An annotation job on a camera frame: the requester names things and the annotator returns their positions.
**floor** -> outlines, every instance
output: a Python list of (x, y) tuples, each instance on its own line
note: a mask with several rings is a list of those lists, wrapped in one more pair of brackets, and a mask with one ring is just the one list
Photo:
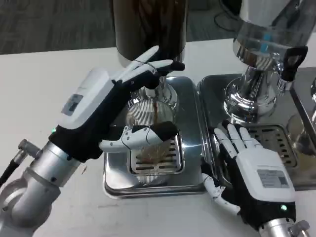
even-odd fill
[[(234, 37), (218, 0), (189, 4), (187, 41)], [(0, 54), (101, 47), (115, 47), (109, 0), (0, 0)]]

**black cable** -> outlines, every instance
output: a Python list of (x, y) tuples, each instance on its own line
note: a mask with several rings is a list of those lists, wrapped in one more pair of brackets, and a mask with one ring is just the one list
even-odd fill
[(217, 14), (214, 16), (214, 18), (213, 18), (214, 24), (215, 24), (218, 28), (220, 28), (220, 29), (222, 29), (222, 30), (224, 30), (224, 31), (227, 31), (227, 32), (236, 32), (236, 31), (233, 30), (233, 29), (227, 29), (227, 28), (222, 27), (222, 26), (220, 26), (220, 25), (218, 24), (218, 22), (217, 22), (216, 19), (217, 19), (220, 15), (222, 15), (222, 14), (225, 14), (225, 12), (222, 11), (222, 12), (220, 12), (220, 13), (217, 13)]
[(229, 11), (226, 10), (226, 8), (224, 7), (224, 5), (223, 5), (223, 3), (222, 3), (222, 0), (218, 0), (218, 3), (219, 3), (219, 5), (220, 5), (221, 9), (226, 13), (226, 15), (227, 15), (229, 18), (231, 18), (231, 19), (234, 20), (234, 21), (238, 21), (238, 18), (232, 16), (232, 15), (229, 13)]
[(217, 13), (217, 14), (214, 16), (214, 18), (213, 18), (214, 24), (215, 24), (218, 28), (220, 28), (220, 29), (222, 29), (222, 30), (224, 30), (224, 31), (227, 31), (227, 32), (236, 32), (236, 30), (234, 30), (234, 29), (227, 29), (227, 28), (225, 28), (225, 27), (222, 27), (222, 26), (217, 22), (217, 18), (218, 18), (219, 16), (223, 15), (223, 14), (225, 14), (228, 18), (230, 18), (230, 19), (232, 19), (232, 20), (234, 20), (234, 21), (239, 21), (238, 18), (233, 17), (233, 16), (226, 10), (226, 8), (223, 6), (222, 0), (218, 0), (218, 3), (219, 3), (219, 5), (220, 5), (220, 7), (221, 7), (221, 9), (222, 9), (223, 11), (220, 12), (220, 13)]

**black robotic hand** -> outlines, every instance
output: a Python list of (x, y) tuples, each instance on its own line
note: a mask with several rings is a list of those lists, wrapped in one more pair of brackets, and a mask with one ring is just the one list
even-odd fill
[(222, 126), (225, 129), (215, 128), (214, 135), (232, 188), (221, 186), (203, 162), (204, 185), (212, 199), (255, 230), (275, 219), (295, 222), (294, 188), (278, 153), (263, 148), (238, 124), (225, 121)]

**dark coffee container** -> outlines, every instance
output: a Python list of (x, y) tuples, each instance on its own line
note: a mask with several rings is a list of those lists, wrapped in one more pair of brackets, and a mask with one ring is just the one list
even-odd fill
[(187, 0), (112, 0), (119, 53), (132, 61), (159, 45), (156, 60), (182, 61), (186, 44)]

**metal grate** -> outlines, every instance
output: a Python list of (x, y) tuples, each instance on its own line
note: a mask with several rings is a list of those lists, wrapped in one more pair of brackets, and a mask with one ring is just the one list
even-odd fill
[(251, 137), (257, 139), (264, 148), (277, 152), (285, 166), (297, 165), (295, 153), (280, 125), (250, 125), (246, 127)]
[(141, 161), (136, 158), (139, 151), (131, 151), (130, 168), (132, 173), (139, 175), (175, 174), (183, 169), (179, 137), (170, 140), (169, 153), (159, 163)]

